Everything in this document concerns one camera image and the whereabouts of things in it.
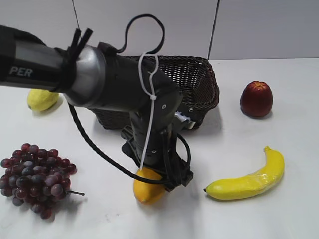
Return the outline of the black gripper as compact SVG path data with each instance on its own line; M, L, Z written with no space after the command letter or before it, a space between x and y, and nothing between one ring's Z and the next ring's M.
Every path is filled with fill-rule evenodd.
M121 137L126 140L122 152L130 157L137 167L140 166L143 145L139 145L144 135L131 126L121 131ZM181 159L176 150L177 140L180 140L187 154L187 160ZM176 187L187 186L193 179L190 168L191 153L185 139L178 133L165 128L150 135L143 167L151 169L161 176L162 185L170 192Z

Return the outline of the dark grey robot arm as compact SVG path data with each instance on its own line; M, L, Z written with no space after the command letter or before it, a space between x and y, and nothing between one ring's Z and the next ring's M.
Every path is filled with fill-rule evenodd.
M176 142L190 119L178 111L182 95L177 85L149 61L119 56L103 42L88 45L91 34L90 29L76 30L71 46L63 50L46 46L28 32L1 26L1 85L62 93L80 133L98 154L101 150L84 131L75 108L128 112L131 125L121 132L126 141L122 151L160 179L131 177L163 185L167 191L186 186L193 172L190 161L178 155Z

